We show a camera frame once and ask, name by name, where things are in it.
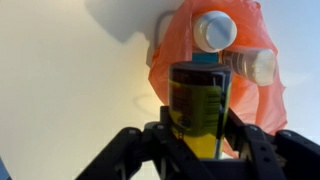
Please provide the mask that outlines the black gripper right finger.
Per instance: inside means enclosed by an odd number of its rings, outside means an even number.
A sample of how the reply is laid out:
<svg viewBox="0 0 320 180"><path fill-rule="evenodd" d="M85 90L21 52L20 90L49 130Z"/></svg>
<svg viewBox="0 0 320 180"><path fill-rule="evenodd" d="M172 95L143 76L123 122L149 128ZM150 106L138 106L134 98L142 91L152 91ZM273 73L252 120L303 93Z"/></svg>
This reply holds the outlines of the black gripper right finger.
<svg viewBox="0 0 320 180"><path fill-rule="evenodd" d="M223 161L222 180L320 180L320 146L294 131L270 135L229 110L225 138L239 155Z"/></svg>

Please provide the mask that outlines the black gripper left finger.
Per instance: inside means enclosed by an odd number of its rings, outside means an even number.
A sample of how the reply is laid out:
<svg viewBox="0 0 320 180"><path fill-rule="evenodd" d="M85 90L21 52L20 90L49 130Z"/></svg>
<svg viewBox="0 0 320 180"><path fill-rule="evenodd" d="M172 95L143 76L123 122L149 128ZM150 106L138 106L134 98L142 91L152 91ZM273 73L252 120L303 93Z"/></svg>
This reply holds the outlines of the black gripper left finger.
<svg viewBox="0 0 320 180"><path fill-rule="evenodd" d="M169 126L169 108L160 108L160 121L144 130L126 127L89 163L76 180L130 180L142 163L152 161L161 180L204 177L201 162Z"/></svg>

